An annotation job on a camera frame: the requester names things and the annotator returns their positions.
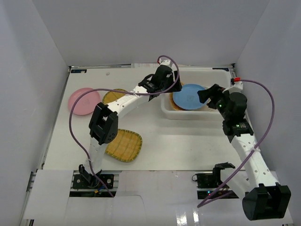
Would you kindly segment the blue bear plate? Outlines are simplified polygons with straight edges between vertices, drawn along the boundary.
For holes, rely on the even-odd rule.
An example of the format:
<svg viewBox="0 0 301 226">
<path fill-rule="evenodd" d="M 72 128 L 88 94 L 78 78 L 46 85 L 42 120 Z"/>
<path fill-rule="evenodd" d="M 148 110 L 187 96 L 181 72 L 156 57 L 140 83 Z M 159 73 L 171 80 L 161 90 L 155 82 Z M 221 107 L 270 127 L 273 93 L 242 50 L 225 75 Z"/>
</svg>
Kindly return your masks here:
<svg viewBox="0 0 301 226">
<path fill-rule="evenodd" d="M 199 110 L 206 103 L 201 103 L 198 96 L 198 91 L 206 90 L 205 87 L 198 84 L 184 84 L 182 90 L 173 93 L 174 103 L 184 110 Z"/>
</svg>

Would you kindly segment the orange fan-shaped woven plate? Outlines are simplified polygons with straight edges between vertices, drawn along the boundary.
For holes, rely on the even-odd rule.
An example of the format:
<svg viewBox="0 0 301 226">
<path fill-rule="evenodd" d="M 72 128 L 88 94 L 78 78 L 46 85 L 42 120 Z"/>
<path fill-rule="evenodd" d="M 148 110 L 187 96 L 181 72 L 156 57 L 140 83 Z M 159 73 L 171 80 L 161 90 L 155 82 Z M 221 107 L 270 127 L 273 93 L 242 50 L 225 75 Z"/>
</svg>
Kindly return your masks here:
<svg viewBox="0 0 301 226">
<path fill-rule="evenodd" d="M 185 109 L 179 107 L 173 100 L 173 92 L 169 94 L 169 102 L 171 107 L 175 110 L 175 111 L 185 111 Z"/>
</svg>

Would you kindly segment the round green-rimmed woven plate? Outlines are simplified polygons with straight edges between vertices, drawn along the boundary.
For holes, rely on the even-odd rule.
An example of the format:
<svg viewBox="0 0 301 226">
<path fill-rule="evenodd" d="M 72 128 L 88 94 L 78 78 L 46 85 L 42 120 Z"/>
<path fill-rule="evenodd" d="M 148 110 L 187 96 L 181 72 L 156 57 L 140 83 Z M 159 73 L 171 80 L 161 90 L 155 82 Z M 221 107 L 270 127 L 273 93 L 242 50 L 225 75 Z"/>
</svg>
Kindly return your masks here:
<svg viewBox="0 0 301 226">
<path fill-rule="evenodd" d="M 108 103 L 114 102 L 114 101 L 118 100 L 119 98 L 123 97 L 127 92 L 124 89 L 114 89 L 114 91 L 115 92 L 109 91 L 104 95 L 104 97 L 102 99 L 103 104 L 106 105 Z"/>
</svg>

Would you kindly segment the green-rimmed fan woven plate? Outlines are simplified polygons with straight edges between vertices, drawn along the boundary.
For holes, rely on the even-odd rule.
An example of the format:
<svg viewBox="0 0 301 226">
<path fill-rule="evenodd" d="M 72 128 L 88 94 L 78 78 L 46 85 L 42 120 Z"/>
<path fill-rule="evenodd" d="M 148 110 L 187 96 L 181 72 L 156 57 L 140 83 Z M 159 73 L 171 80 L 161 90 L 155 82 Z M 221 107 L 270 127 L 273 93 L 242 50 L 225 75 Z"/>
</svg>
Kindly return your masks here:
<svg viewBox="0 0 301 226">
<path fill-rule="evenodd" d="M 132 162 L 140 153 L 143 139 L 131 130 L 119 129 L 117 136 L 106 147 L 105 153 L 121 162 Z"/>
</svg>

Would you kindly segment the pink plate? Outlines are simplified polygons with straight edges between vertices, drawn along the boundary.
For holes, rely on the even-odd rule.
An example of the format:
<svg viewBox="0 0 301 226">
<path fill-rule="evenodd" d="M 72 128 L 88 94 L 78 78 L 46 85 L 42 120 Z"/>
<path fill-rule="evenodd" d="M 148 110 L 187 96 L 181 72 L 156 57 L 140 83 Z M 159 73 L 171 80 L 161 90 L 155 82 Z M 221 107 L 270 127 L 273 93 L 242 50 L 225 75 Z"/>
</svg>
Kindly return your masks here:
<svg viewBox="0 0 301 226">
<path fill-rule="evenodd" d="M 75 101 L 85 92 L 93 90 L 92 88 L 81 88 L 71 94 L 68 100 L 68 109 L 71 110 Z M 75 105 L 73 114 L 78 116 L 85 116 L 91 114 L 95 106 L 101 102 L 101 96 L 98 91 L 90 92 L 84 95 Z"/>
</svg>

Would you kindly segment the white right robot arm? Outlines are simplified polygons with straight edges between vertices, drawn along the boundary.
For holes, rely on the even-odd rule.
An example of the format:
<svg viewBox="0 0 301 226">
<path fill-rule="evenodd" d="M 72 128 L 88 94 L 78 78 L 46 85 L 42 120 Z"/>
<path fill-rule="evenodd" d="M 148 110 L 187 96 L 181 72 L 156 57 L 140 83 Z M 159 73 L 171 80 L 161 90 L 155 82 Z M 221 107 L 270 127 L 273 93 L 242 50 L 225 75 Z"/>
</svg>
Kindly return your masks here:
<svg viewBox="0 0 301 226">
<path fill-rule="evenodd" d="M 283 218 L 291 191 L 273 176 L 261 155 L 245 118 L 247 98 L 241 89 L 242 85 L 237 84 L 227 89 L 214 84 L 198 91 L 200 102 L 221 114 L 223 132 L 242 161 L 238 167 L 229 162 L 214 166 L 212 181 L 217 188 L 211 194 L 227 186 L 242 201 L 250 221 Z"/>
</svg>

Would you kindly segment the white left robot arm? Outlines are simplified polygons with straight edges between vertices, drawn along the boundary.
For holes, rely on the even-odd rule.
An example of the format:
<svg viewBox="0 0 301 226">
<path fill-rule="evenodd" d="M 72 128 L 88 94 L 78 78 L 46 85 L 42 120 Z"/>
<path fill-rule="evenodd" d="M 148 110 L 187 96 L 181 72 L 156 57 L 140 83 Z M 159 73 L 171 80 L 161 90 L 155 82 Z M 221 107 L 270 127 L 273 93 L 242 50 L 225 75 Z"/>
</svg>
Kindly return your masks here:
<svg viewBox="0 0 301 226">
<path fill-rule="evenodd" d="M 90 147 L 83 165 L 87 172 L 83 182 L 90 188 L 99 184 L 96 173 L 101 171 L 106 147 L 116 138 L 122 117 L 162 93 L 179 92 L 181 89 L 178 70 L 160 65 L 154 74 L 146 76 L 129 94 L 108 104 L 97 104 L 89 123 Z"/>
</svg>

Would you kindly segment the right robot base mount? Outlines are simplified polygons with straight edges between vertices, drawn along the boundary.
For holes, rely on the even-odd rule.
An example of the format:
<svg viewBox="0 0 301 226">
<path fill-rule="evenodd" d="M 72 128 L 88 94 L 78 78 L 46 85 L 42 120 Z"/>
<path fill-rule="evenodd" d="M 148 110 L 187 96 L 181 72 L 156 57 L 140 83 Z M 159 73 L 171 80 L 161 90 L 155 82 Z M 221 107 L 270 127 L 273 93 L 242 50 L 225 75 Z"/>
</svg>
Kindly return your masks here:
<svg viewBox="0 0 301 226">
<path fill-rule="evenodd" d="M 212 171 L 200 172 L 192 176 L 192 181 L 197 183 L 197 196 L 199 200 L 205 199 L 207 196 L 210 196 L 210 199 L 213 199 L 229 192 L 229 187 L 224 185 L 216 194 L 213 196 L 211 195 L 211 193 L 222 183 L 221 170 L 225 169 L 235 169 L 235 166 L 228 162 L 218 163 L 214 166 Z"/>
</svg>

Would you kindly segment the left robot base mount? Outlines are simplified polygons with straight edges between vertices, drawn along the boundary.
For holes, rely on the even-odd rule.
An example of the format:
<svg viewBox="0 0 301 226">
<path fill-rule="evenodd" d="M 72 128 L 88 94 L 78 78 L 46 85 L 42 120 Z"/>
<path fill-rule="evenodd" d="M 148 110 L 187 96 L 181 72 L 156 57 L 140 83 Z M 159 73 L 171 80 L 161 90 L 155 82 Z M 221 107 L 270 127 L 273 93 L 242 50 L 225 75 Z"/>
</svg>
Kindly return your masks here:
<svg viewBox="0 0 301 226">
<path fill-rule="evenodd" d="M 115 185 L 116 175 L 111 173 L 96 174 L 105 186 L 110 190 L 109 194 L 105 186 L 93 175 L 86 171 L 85 167 L 79 165 L 79 172 L 73 174 L 70 197 L 82 198 L 112 198 L 116 195 L 117 185 Z"/>
</svg>

